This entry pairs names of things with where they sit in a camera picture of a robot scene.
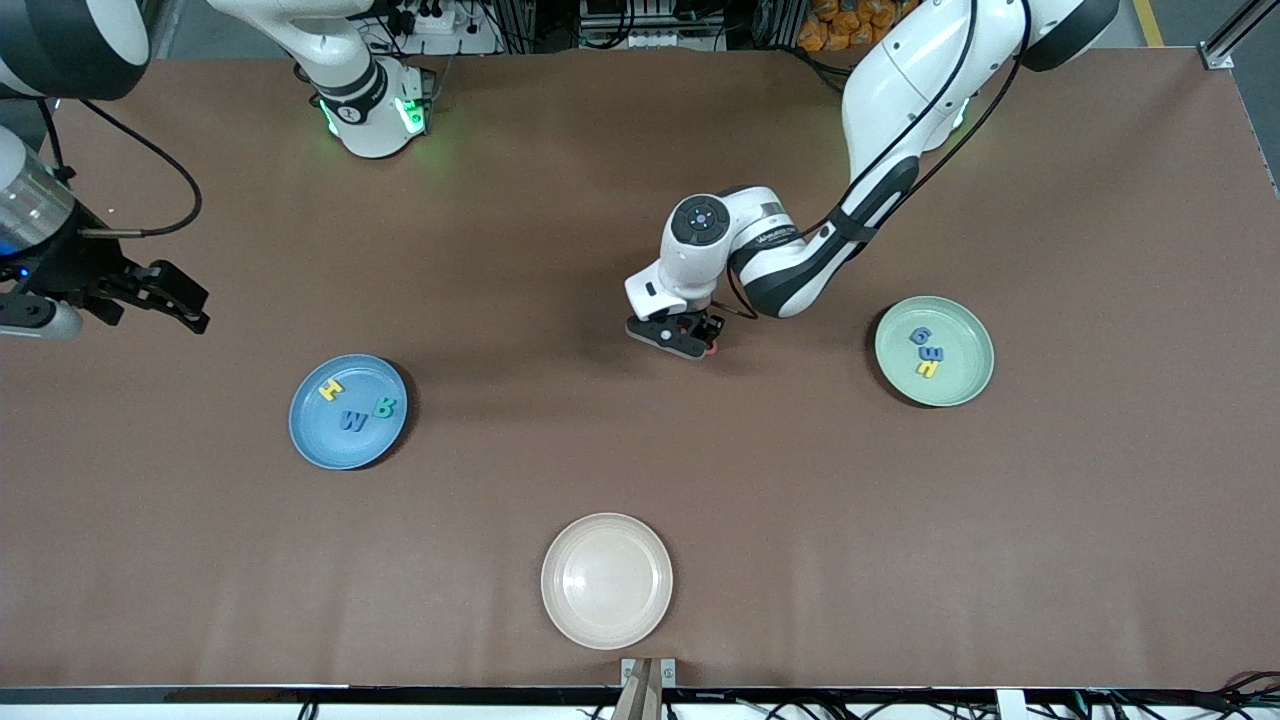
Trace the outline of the blue plate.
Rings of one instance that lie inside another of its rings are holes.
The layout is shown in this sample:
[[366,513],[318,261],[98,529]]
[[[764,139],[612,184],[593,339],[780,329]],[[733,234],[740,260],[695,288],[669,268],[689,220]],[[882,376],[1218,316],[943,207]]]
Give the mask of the blue plate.
[[[334,402],[324,401],[316,388],[335,377],[346,388]],[[372,415],[380,397],[398,398],[396,415]],[[411,414],[410,392],[399,372],[387,360],[369,354],[333,357],[312,369],[300,383],[287,416],[291,441],[312,465],[348,471],[379,461],[399,441]],[[339,429],[344,410],[370,415],[360,433]]]

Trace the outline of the green plate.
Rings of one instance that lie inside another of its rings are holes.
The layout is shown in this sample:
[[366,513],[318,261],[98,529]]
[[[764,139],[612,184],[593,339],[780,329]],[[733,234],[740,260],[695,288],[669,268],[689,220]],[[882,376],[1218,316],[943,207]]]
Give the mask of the green plate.
[[[918,327],[932,329],[925,346],[945,348],[945,360],[931,379],[916,374],[922,360],[909,336]],[[973,401],[995,374],[995,346],[983,323],[961,304],[938,296],[915,296],[888,307],[876,327],[873,354],[900,395],[929,407]]]

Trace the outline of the beige plate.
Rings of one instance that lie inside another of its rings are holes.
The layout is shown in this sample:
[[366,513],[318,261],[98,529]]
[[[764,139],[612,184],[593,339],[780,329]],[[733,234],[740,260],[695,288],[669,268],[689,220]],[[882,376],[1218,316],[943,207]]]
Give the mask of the beige plate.
[[675,566],[646,523],[595,512],[552,541],[540,589],[548,618],[566,638],[589,650],[622,650],[662,624],[675,593]]

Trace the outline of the brown table mat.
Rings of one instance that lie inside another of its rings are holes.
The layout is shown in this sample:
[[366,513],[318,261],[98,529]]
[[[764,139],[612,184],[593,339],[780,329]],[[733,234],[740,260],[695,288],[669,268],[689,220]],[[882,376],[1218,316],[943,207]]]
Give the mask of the brown table mat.
[[[1280,200],[1192,50],[1023,74],[806,313],[690,363],[623,282],[695,192],[810,224],[836,95],[777,53],[465,58],[431,135],[366,161],[288,61],[159,61],[111,113],[198,178],[125,245],[207,287],[0,340],[0,685],[604,684],[539,587],[593,512],[675,561],[628,656],[695,685],[1215,688],[1280,670]],[[888,307],[950,299],[995,374],[900,395]],[[403,377],[379,461],[287,416],[348,354]]]

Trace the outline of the orange packet pile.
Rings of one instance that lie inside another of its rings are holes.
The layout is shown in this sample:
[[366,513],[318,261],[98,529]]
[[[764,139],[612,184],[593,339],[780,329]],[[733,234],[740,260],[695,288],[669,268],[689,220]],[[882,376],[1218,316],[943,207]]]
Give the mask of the orange packet pile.
[[810,53],[870,47],[918,5],[919,0],[810,0],[796,45]]

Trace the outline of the white power strip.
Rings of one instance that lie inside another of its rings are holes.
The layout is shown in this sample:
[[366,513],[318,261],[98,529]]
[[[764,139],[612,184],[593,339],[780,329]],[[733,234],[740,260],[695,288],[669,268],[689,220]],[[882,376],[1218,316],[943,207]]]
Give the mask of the white power strip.
[[412,55],[492,55],[506,50],[481,0],[387,0],[393,46]]

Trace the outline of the aluminium frame profile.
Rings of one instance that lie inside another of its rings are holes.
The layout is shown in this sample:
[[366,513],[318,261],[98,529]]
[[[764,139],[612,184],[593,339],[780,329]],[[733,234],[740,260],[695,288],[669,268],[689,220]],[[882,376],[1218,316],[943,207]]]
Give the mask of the aluminium frame profile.
[[1245,0],[1207,40],[1199,42],[1204,68],[1231,69],[1231,54],[1276,8],[1280,8],[1280,0]]

